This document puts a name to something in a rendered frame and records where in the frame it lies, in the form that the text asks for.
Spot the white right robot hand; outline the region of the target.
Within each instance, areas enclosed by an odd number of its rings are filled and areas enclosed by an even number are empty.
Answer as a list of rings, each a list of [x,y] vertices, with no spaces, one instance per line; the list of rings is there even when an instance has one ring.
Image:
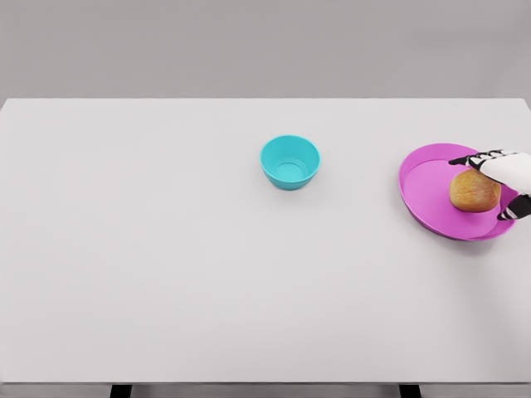
[[[531,215],[531,154],[497,149],[453,158],[448,163],[471,167],[519,193],[497,215],[499,221],[519,220]]]

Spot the yellow-red apple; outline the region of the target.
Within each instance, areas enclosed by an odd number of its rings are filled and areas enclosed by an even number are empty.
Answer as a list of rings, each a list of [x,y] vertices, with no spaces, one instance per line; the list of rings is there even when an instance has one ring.
[[[453,207],[480,213],[499,205],[501,185],[475,169],[468,169],[452,178],[448,192]]]

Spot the pink plate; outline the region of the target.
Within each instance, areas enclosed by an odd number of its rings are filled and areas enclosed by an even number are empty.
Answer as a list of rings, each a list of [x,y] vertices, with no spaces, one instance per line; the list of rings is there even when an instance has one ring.
[[[512,229],[515,221],[502,221],[497,215],[518,195],[501,188],[499,204],[494,209],[472,213],[455,208],[448,187],[464,166],[448,161],[475,153],[476,150],[455,143],[433,143],[409,153],[399,168],[398,186],[407,209],[428,230],[454,240],[488,240]]]

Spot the blue bowl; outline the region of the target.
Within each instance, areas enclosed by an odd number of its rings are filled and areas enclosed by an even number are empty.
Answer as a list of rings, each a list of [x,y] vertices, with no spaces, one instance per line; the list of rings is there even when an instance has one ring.
[[[320,167],[320,153],[306,138],[282,135],[269,140],[260,151],[266,178],[277,188],[298,190],[307,185]]]

